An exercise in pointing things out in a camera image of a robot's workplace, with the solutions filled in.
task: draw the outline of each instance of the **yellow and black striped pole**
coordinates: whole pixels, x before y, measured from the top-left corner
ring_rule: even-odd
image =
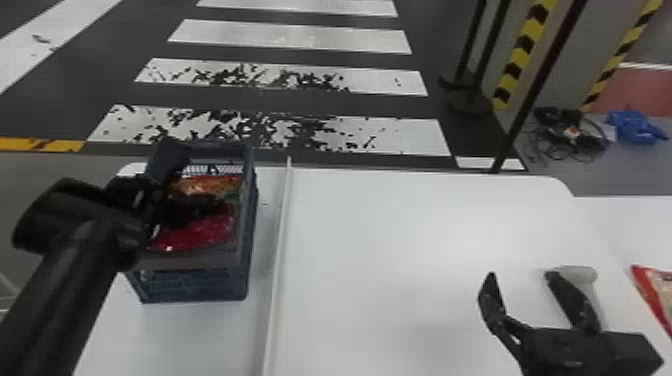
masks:
[[[637,40],[639,40],[639,38],[642,36],[644,30],[646,30],[646,27],[649,25],[651,18],[654,14],[656,14],[656,11],[660,9],[660,7],[663,5],[663,2],[664,0],[649,0],[646,3],[644,9],[642,9],[642,12],[639,15],[639,18],[637,19],[637,23],[635,23],[635,26],[628,30],[625,38],[623,38],[619,44],[616,53],[614,53],[611,59],[609,59],[607,66],[602,70],[600,78],[598,78],[590,88],[588,96],[581,105],[581,111],[590,112],[590,110],[595,105],[595,102],[597,102],[602,92],[604,92],[604,89],[607,88],[609,80],[611,77],[613,77],[614,73],[616,73],[619,65],[621,65],[621,63],[625,60],[625,57],[628,56],[628,52],[630,52],[632,47],[635,45],[635,42],[637,42]]]
[[[518,88],[520,78],[530,64],[532,52],[544,34],[544,28],[555,9],[557,0],[535,0],[523,24],[520,35],[513,47],[509,63],[504,68],[502,78],[497,85],[492,99],[496,110],[506,110],[509,102]]]

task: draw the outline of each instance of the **plastic crate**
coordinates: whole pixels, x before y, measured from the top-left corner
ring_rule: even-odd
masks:
[[[227,175],[243,176],[235,218],[235,240],[225,245],[189,253],[144,252],[134,270],[126,273],[143,303],[243,300],[247,297],[259,192],[254,172],[254,154],[242,144],[189,143],[192,163],[216,166]]]

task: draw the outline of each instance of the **blue object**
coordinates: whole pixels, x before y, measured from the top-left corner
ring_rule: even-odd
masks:
[[[616,127],[619,140],[637,145],[653,145],[658,140],[669,140],[667,133],[651,124],[641,112],[635,110],[612,111],[607,123]]]

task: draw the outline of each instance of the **yellow floor line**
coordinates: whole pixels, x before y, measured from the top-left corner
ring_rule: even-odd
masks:
[[[0,150],[40,151],[52,153],[78,152],[84,141],[52,140],[48,138],[0,137]]]

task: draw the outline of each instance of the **packaged food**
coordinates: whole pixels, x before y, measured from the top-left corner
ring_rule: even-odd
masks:
[[[640,265],[633,265],[631,269],[637,289],[672,337],[672,272]]]

